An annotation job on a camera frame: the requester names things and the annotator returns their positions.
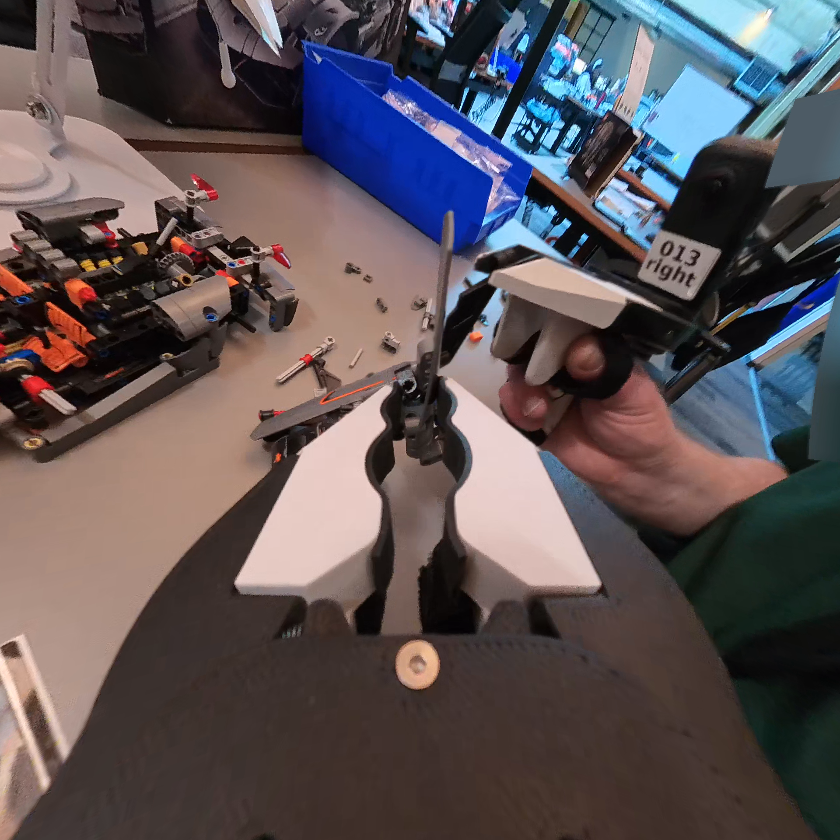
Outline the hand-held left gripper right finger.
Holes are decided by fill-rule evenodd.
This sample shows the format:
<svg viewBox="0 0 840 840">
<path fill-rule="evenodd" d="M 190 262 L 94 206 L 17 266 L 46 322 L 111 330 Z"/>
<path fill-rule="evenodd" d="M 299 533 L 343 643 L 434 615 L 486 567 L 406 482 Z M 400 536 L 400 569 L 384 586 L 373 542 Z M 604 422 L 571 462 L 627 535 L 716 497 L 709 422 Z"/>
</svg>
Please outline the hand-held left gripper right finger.
<svg viewBox="0 0 840 840">
<path fill-rule="evenodd" d="M 451 422 L 466 440 L 454 493 L 466 593 L 597 593 L 601 580 L 540 452 L 454 379 Z"/>
</svg>

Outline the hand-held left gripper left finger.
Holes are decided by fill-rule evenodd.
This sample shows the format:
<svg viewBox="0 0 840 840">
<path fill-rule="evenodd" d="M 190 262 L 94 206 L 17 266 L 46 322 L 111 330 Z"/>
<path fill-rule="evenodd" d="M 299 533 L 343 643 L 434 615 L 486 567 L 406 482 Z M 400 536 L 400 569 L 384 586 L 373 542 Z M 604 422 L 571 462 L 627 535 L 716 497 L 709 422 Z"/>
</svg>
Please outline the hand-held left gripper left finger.
<svg viewBox="0 0 840 840">
<path fill-rule="evenodd" d="M 386 595 L 394 547 L 393 386 L 301 449 L 236 579 L 240 595 Z"/>
</svg>

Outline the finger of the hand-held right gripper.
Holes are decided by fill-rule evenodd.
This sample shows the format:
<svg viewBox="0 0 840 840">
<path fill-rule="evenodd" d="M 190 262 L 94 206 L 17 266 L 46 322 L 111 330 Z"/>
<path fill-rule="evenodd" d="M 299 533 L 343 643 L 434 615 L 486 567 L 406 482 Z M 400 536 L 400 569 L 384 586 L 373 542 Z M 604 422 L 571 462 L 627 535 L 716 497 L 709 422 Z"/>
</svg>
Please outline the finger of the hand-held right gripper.
<svg viewBox="0 0 840 840">
<path fill-rule="evenodd" d="M 517 299 L 583 323 L 614 323 L 629 306 L 661 312 L 624 287 L 547 256 L 496 267 L 489 280 Z"/>
</svg>

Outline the black printed lego panel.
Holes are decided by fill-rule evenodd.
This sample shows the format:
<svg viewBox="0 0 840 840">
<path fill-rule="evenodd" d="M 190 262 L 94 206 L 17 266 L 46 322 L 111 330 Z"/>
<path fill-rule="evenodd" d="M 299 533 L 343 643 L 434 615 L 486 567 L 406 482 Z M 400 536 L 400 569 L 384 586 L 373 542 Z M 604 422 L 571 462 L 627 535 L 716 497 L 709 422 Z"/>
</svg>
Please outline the black printed lego panel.
<svg viewBox="0 0 840 840">
<path fill-rule="evenodd" d="M 460 346 L 473 332 L 474 323 L 483 315 L 496 292 L 497 289 L 490 285 L 489 279 L 484 279 L 460 293 L 443 327 L 439 357 L 440 369 L 453 362 Z"/>
</svg>

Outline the grey black lego door assembly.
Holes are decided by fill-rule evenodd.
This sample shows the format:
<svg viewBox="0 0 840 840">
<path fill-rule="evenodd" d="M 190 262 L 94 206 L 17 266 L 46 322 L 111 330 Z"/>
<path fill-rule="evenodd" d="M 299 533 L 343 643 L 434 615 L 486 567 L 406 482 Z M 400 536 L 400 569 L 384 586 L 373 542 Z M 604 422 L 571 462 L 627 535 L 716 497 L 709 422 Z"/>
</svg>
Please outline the grey black lego door assembly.
<svg viewBox="0 0 840 840">
<path fill-rule="evenodd" d="M 394 382 L 406 376 L 413 379 L 413 366 L 399 363 L 289 410 L 261 412 L 250 440 L 260 443 L 270 453 L 271 463 L 279 465 L 299 455 L 303 447 L 383 387 L 390 389 Z"/>
</svg>

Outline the dark grey lego beam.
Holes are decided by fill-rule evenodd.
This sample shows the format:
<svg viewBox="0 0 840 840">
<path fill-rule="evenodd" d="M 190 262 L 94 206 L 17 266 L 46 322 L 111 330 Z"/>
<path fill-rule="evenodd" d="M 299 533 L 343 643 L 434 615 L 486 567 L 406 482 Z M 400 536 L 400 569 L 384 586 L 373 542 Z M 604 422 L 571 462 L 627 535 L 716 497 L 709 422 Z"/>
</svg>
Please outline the dark grey lego beam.
<svg viewBox="0 0 840 840">
<path fill-rule="evenodd" d="M 421 466 L 443 460 L 444 445 L 437 426 L 437 385 L 427 382 L 410 366 L 396 373 L 399 405 L 399 435 L 404 440 L 406 455 Z"/>
</svg>

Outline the person's right forearm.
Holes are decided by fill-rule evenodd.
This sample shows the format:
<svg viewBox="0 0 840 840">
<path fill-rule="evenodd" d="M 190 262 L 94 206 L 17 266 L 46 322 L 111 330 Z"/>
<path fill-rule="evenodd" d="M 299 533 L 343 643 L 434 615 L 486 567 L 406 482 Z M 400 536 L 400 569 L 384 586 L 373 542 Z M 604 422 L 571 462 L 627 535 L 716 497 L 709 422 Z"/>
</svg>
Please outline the person's right forearm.
<svg viewBox="0 0 840 840">
<path fill-rule="evenodd" d="M 684 439 L 659 475 L 591 486 L 687 539 L 669 572 L 723 655 L 839 655 L 839 465 L 790 472 Z"/>
</svg>

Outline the lego car chassis model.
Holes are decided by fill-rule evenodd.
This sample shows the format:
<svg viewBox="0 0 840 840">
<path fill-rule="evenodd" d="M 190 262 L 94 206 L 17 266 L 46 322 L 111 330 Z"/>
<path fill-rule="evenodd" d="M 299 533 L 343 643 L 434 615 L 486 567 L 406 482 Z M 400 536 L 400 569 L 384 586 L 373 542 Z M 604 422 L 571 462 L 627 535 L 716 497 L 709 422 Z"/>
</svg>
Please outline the lego car chassis model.
<svg viewBox="0 0 840 840">
<path fill-rule="evenodd" d="M 16 210 L 1 252 L 1 439 L 47 463 L 219 367 L 229 327 L 271 332 L 299 297 L 284 247 L 230 239 L 193 173 L 154 202 L 157 227 L 114 227 L 124 203 L 90 197 Z"/>
</svg>

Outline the person's right hand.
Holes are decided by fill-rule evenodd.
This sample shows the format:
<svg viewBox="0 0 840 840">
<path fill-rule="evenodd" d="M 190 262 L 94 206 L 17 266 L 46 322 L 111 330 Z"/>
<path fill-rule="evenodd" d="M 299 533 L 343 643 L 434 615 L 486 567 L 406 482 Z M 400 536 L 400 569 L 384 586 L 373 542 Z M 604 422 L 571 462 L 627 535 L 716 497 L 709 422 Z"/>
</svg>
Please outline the person's right hand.
<svg viewBox="0 0 840 840">
<path fill-rule="evenodd" d="M 544 427 L 559 399 L 546 385 L 530 385 L 524 366 L 507 366 L 499 399 L 509 423 L 541 433 L 544 449 L 591 485 L 659 475 L 686 442 L 657 386 L 640 367 L 609 399 L 574 397 L 551 432 Z"/>
</svg>

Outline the grey axle with red bush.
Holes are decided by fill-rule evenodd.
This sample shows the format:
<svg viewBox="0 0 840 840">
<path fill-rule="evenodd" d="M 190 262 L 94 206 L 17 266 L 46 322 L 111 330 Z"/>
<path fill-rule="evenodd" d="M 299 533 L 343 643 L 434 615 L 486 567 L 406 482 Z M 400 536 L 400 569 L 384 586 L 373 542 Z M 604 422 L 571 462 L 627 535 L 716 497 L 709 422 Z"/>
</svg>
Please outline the grey axle with red bush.
<svg viewBox="0 0 840 840">
<path fill-rule="evenodd" d="M 336 345 L 336 339 L 327 336 L 314 350 L 310 353 L 304 353 L 291 367 L 284 370 L 280 376 L 277 376 L 276 383 L 284 385 L 289 383 L 290 379 L 296 377 L 303 370 L 311 367 L 314 362 L 323 359 L 327 353 L 333 350 Z"/>
</svg>

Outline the clear plastic parts bags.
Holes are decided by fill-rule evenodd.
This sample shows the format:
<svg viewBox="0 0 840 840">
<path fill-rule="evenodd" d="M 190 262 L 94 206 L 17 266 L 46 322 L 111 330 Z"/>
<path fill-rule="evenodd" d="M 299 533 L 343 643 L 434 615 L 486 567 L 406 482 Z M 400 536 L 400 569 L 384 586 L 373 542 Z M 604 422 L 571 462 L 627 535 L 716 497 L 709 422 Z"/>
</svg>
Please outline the clear plastic parts bags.
<svg viewBox="0 0 840 840">
<path fill-rule="evenodd" d="M 513 166 L 509 159 L 446 120 L 433 117 L 416 100 L 400 92 L 387 90 L 383 100 L 491 179 L 486 217 L 509 212 L 520 205 L 519 193 L 504 180 Z"/>
</svg>

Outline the black steel column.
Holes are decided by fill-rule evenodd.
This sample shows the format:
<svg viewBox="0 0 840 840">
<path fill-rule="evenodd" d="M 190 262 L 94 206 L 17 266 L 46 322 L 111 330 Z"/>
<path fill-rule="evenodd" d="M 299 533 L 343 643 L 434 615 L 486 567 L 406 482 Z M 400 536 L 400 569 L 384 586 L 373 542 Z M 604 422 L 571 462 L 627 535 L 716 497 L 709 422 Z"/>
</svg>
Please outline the black steel column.
<svg viewBox="0 0 840 840">
<path fill-rule="evenodd" d="M 510 90 L 504 105 L 499 113 L 497 122 L 493 127 L 491 135 L 503 140 L 510 123 L 513 122 L 536 73 L 540 67 L 541 57 L 544 53 L 551 47 L 556 40 L 556 33 L 559 26 L 563 22 L 563 16 L 566 15 L 571 2 L 551 2 L 551 6 L 541 22 L 541 26 L 537 29 L 533 42 L 530 43 L 530 49 L 527 52 L 526 60 L 523 63 L 523 69 L 520 70 L 520 76 L 517 77 L 513 89 Z"/>
</svg>

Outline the blue storage bin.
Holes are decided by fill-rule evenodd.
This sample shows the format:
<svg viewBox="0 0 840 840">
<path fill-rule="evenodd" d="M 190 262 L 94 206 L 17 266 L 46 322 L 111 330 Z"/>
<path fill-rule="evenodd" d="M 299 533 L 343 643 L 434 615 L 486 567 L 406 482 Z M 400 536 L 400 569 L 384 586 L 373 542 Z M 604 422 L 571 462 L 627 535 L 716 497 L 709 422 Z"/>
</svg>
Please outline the blue storage bin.
<svg viewBox="0 0 840 840">
<path fill-rule="evenodd" d="M 399 79 L 389 63 L 311 42 L 304 45 L 303 146 L 436 243 L 453 210 L 456 253 L 511 220 L 520 205 L 486 217 L 491 179 L 384 102 L 387 90 L 509 159 L 504 180 L 523 200 L 533 169 L 517 153 L 414 79 Z"/>
</svg>

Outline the white book stand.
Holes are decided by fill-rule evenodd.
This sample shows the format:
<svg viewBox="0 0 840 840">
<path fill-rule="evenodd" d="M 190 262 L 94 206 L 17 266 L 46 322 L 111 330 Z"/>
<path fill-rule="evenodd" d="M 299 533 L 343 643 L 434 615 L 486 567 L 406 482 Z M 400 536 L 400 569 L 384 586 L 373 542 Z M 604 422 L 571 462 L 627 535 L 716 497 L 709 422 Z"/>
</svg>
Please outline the white book stand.
<svg viewBox="0 0 840 840">
<path fill-rule="evenodd" d="M 67 116 L 70 3 L 37 2 L 36 57 L 23 110 L 1 110 L 1 232 L 16 212 L 117 199 L 126 222 L 153 223 L 153 203 L 180 189 L 117 133 Z"/>
</svg>

